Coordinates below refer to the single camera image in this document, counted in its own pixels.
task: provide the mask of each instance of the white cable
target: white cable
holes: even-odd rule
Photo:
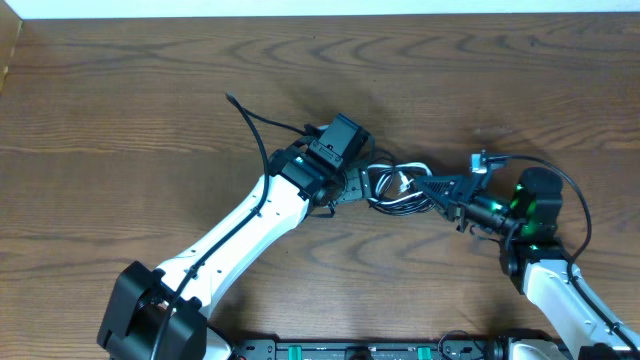
[[[371,170],[371,169],[391,169],[393,166],[391,165],[386,165],[386,164],[371,164],[367,167],[367,169]],[[433,173],[431,172],[431,169],[429,169],[429,167],[423,163],[420,162],[412,162],[412,163],[406,163],[406,164],[400,164],[400,165],[396,165],[396,168],[400,168],[400,169],[406,169],[406,168],[420,168],[424,171],[424,173],[427,176],[432,176]],[[388,181],[390,181],[392,178],[391,174],[383,174],[382,176],[380,176],[380,179],[378,179],[378,182],[375,186],[375,190],[374,190],[374,194],[376,196],[380,196],[380,193],[382,192],[382,189],[385,187],[385,185],[387,184]],[[408,185],[411,181],[413,181],[413,179],[411,179],[410,181],[403,181],[403,185]],[[395,200],[391,200],[391,201],[378,201],[378,199],[376,198],[369,198],[369,200],[371,201],[375,201],[376,204],[379,205],[394,205],[397,204],[399,202],[405,201],[407,199],[411,199],[414,198],[416,196],[422,195],[422,191],[418,191],[415,192],[413,194],[409,194],[405,197],[402,197],[400,199],[395,199]]]
[[[402,170],[398,171],[398,175],[400,175],[400,182],[402,182],[402,184],[400,184],[400,186],[398,187],[398,194],[402,194],[409,190],[411,181],[413,181],[413,179],[409,180],[407,175],[405,175]]]

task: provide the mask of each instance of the green led light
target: green led light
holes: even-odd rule
[[[520,234],[522,236],[531,236],[538,231],[538,226],[535,223],[529,222],[529,224],[522,227]]]
[[[529,208],[527,209],[527,216],[533,215],[533,212],[536,211],[536,201],[533,200],[531,204],[529,204]]]

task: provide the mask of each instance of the green terminal connector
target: green terminal connector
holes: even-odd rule
[[[430,347],[419,347],[418,348],[418,360],[431,360],[431,348]]]
[[[289,346],[289,360],[302,360],[301,346]]]

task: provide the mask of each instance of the cable bundle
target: cable bundle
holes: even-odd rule
[[[413,184],[419,176],[432,175],[427,165],[419,162],[400,165],[371,164],[368,171],[373,189],[368,201],[375,210],[386,215],[404,216],[424,213],[434,208],[435,203]],[[386,194],[396,177],[401,181],[398,193],[406,195],[389,198]]]

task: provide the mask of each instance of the black cable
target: black cable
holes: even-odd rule
[[[369,160],[367,161],[367,166],[373,164],[373,159],[376,155],[376,138],[373,135],[369,135]]]
[[[394,165],[395,163],[398,162],[398,160],[396,159],[395,155],[393,155],[389,150],[386,150],[386,149],[383,149],[383,148],[379,148],[379,147],[375,147],[375,144],[373,145],[373,151],[369,151],[369,152],[364,153],[363,157],[367,157],[368,156],[371,159],[371,158],[374,158],[375,154],[377,154],[377,153],[383,153],[384,155],[386,155],[386,157],[385,156],[381,156],[378,159],[375,159],[375,160],[371,161],[371,163],[369,165],[377,163],[380,160],[388,161],[388,162],[391,163],[391,165]]]
[[[589,307],[604,321],[604,323],[607,325],[607,327],[609,327],[609,330],[612,331],[613,333],[615,333],[616,335],[618,335],[620,340],[622,340],[629,347],[629,349],[633,353],[634,357],[636,357],[637,359],[640,359],[640,351],[638,351],[638,347],[633,343],[633,341],[631,341],[631,339],[629,339],[622,332],[622,330],[620,330],[620,324],[619,323],[614,323],[613,321],[611,321],[605,315],[605,313],[600,308],[598,308],[598,306],[589,298],[589,296],[580,287],[580,284],[578,283],[578,278],[573,276],[573,271],[572,271],[573,265],[575,264],[576,260],[578,260],[578,257],[580,256],[580,254],[582,254],[584,252],[584,250],[587,248],[587,246],[589,246],[589,243],[591,242],[591,232],[592,232],[591,213],[589,212],[589,206],[587,205],[587,200],[584,198],[584,195],[582,195],[582,191],[578,187],[578,184],[576,184],[573,181],[573,179],[571,179],[569,177],[569,175],[567,175],[559,167],[555,166],[554,164],[552,164],[552,163],[550,163],[550,162],[548,162],[546,160],[539,159],[539,158],[534,157],[534,156],[529,156],[529,155],[498,155],[498,156],[491,156],[491,159],[492,160],[516,159],[516,160],[527,160],[527,161],[533,161],[533,162],[540,163],[540,164],[550,168],[551,170],[553,170],[553,172],[558,174],[558,176],[562,177],[569,184],[569,186],[571,186],[573,191],[575,191],[576,195],[578,195],[578,198],[580,199],[580,203],[582,204],[582,209],[584,210],[584,215],[585,215],[585,219],[586,219],[586,222],[587,222],[587,234],[585,236],[585,239],[584,239],[584,242],[582,243],[582,245],[580,245],[578,250],[576,250],[576,252],[573,255],[571,255],[569,257],[569,259],[567,260],[567,276],[569,278],[569,282],[571,282],[573,287],[575,287],[576,291],[578,292],[578,294],[580,294],[580,296],[587,303],[587,305],[589,305]]]
[[[263,123],[266,123],[266,124],[269,124],[269,125],[278,126],[278,127],[283,128],[283,129],[287,129],[287,130],[291,130],[293,132],[297,132],[298,134],[300,134],[302,136],[307,135],[307,133],[305,133],[304,131],[302,131],[302,130],[294,127],[294,126],[287,125],[287,124],[282,124],[282,123],[279,123],[279,122],[273,121],[273,120],[269,120],[269,119],[264,118],[264,117],[262,117],[260,115],[252,113],[251,111],[247,110],[247,108],[244,108],[242,106],[240,106],[240,108],[238,108],[238,110],[240,110],[241,112],[244,111],[247,115],[251,116],[252,118],[254,118],[254,119],[258,120],[258,121],[262,121]]]
[[[311,135],[307,135],[307,136],[303,136],[300,139],[296,140],[293,144],[291,144],[292,146],[295,146],[297,148],[302,147],[304,145],[309,145],[313,142],[313,140],[316,140],[317,138],[315,136],[311,136]]]
[[[493,239],[493,238],[490,238],[490,237],[480,236],[480,235],[476,234],[476,232],[473,231],[473,229],[475,227],[477,227],[477,225],[471,225],[471,227],[469,227],[469,234],[471,234],[471,236],[473,236],[476,239],[476,241],[491,241],[491,242],[494,242],[494,243],[500,245],[500,240],[498,240],[498,239]]]
[[[156,335],[155,341],[153,343],[153,348],[151,350],[151,360],[156,360],[158,358],[158,350],[160,349],[162,338],[167,331],[167,326],[169,324],[169,319],[171,318],[173,309],[175,309],[178,300],[180,299],[180,296],[182,295],[182,292],[184,291],[189,281],[198,273],[200,267],[202,267],[202,265],[211,257],[211,255],[213,255],[213,253],[216,252],[216,250],[224,245],[233,235],[235,235],[240,229],[242,229],[243,226],[245,226],[249,221],[251,221],[251,219],[253,219],[257,214],[260,213],[260,210],[262,209],[264,203],[267,201],[267,196],[269,195],[269,158],[267,157],[264,143],[262,142],[260,134],[258,133],[255,125],[249,118],[247,111],[240,105],[240,103],[238,103],[238,100],[236,100],[232,95],[225,95],[227,100],[233,106],[235,106],[238,111],[240,111],[240,114],[242,114],[242,117],[247,122],[247,125],[249,125],[249,129],[251,129],[251,132],[256,139],[256,143],[258,144],[258,148],[260,149],[260,156],[262,157],[262,165],[264,167],[264,188],[262,190],[262,196],[260,197],[260,201],[258,201],[258,204],[253,209],[251,209],[251,212],[249,212],[249,214],[244,219],[242,219],[233,229],[231,229],[226,235],[224,235],[215,245],[211,247],[211,249],[204,253],[200,257],[200,259],[198,259],[198,261],[196,261],[196,263],[189,268],[189,271],[176,289],[173,299],[169,302],[166,313],[162,318],[162,323],[160,323],[160,328],[158,329],[158,334]]]
[[[394,160],[393,160],[392,158],[388,158],[388,157],[380,156],[380,157],[378,157],[378,158],[374,159],[371,163],[372,163],[372,164],[377,164],[377,163],[379,163],[380,161],[386,161],[386,162],[388,162],[388,163],[390,163],[390,164],[393,164],[393,162],[394,162]]]
[[[440,356],[443,359],[453,360],[449,356],[444,354],[443,344],[444,344],[444,339],[446,339],[447,337],[451,336],[454,333],[460,333],[460,334],[463,334],[464,336],[466,336],[467,338],[469,338],[469,340],[471,340],[473,342],[473,345],[475,345],[476,349],[478,349],[482,353],[482,356],[474,358],[474,359],[471,359],[471,360],[482,360],[482,359],[484,359],[484,348],[480,347],[480,345],[478,345],[476,340],[473,337],[471,337],[471,335],[469,335],[468,332],[466,332],[464,330],[451,330],[448,333],[444,334],[443,337],[440,338],[440,341],[438,341],[438,353],[440,354]]]

